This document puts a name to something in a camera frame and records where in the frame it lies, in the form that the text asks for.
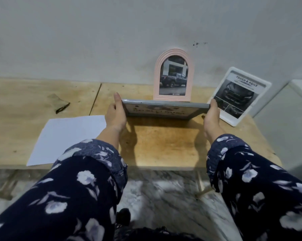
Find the floor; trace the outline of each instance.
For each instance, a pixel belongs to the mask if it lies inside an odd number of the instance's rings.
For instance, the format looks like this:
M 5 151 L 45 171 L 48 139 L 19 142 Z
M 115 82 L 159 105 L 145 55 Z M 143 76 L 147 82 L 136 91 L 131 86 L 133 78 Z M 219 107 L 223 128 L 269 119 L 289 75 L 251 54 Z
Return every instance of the floor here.
M 12 170 L 0 170 L 0 188 Z M 16 201 L 47 170 L 19 170 L 12 200 L 0 199 L 0 213 Z M 209 181 L 201 173 L 204 185 Z M 129 208 L 134 227 L 165 226 L 204 240 L 242 240 L 220 194 L 213 191 L 196 200 L 198 187 L 193 171 L 128 170 L 129 181 L 118 210 Z

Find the wooden desk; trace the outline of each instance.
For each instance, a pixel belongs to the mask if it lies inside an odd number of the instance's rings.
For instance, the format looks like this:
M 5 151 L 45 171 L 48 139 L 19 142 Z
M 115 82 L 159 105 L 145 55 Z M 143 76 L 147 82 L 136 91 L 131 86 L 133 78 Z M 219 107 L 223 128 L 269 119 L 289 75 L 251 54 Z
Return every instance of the wooden desk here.
M 192 102 L 206 103 L 214 88 L 193 87 Z M 91 115 L 104 115 L 113 93 L 123 99 L 152 100 L 152 85 L 102 84 Z M 120 139 L 120 153 L 129 166 L 158 170 L 193 170 L 206 166 L 209 142 L 202 133 L 201 115 L 189 122 L 158 118 L 128 118 L 127 128 Z M 254 151 L 277 165 L 281 165 L 252 117 L 247 115 L 237 127 L 224 121 L 226 132 L 247 142 Z
M 26 167 L 50 118 L 90 114 L 101 83 L 0 79 L 0 168 L 50 169 L 51 164 Z M 50 95 L 71 104 L 56 114 Z

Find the wooden board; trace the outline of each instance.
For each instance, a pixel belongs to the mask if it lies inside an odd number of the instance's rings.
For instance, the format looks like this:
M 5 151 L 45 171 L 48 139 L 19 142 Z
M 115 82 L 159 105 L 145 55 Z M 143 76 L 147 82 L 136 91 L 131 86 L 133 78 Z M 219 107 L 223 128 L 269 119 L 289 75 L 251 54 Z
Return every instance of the wooden board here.
M 192 102 L 206 103 L 215 88 L 193 87 Z M 152 85 L 102 84 L 92 109 L 92 115 L 104 115 L 113 93 L 123 99 L 152 100 Z M 252 117 L 247 115 L 237 127 L 224 121 L 220 125 L 227 133 L 247 142 L 254 151 L 277 165 L 279 158 L 262 136 Z M 206 166 L 209 142 L 203 136 L 201 115 L 190 121 L 162 118 L 128 118 L 120 139 L 120 153 L 129 166 L 160 170 L 192 170 Z
M 49 169 L 51 164 L 26 167 L 26 163 L 50 118 L 90 114 L 100 83 L 0 79 L 0 168 Z M 50 95 L 70 102 L 56 114 Z

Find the white paper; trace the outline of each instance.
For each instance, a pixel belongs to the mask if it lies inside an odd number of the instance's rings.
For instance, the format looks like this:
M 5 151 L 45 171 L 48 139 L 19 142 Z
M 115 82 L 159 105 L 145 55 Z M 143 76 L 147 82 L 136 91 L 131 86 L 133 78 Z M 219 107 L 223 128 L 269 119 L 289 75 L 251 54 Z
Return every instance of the white paper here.
M 27 166 L 54 163 L 67 148 L 96 138 L 105 127 L 103 115 L 50 119 L 38 137 Z

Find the sleeve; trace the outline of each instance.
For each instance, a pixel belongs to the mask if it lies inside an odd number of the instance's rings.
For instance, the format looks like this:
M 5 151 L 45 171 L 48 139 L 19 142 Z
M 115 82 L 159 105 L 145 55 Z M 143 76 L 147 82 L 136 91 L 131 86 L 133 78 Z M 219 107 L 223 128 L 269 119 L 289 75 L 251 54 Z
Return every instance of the sleeve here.
M 0 240 L 113 240 L 127 179 L 112 145 L 84 140 L 0 215 Z
M 207 172 L 243 240 L 302 240 L 302 181 L 228 134 L 212 144 Z

